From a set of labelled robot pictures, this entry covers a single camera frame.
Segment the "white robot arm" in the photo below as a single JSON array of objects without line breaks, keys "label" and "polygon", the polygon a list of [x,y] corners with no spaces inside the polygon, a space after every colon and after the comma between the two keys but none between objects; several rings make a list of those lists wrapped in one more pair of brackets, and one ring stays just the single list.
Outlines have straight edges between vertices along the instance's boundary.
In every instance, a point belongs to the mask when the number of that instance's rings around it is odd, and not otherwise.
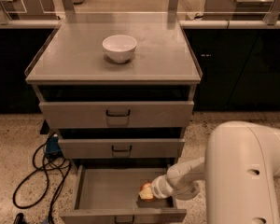
[{"label": "white robot arm", "polygon": [[207,224],[280,224],[280,129],[245,121],[218,125],[202,158],[171,166],[140,188],[145,201],[190,200],[205,182]]}]

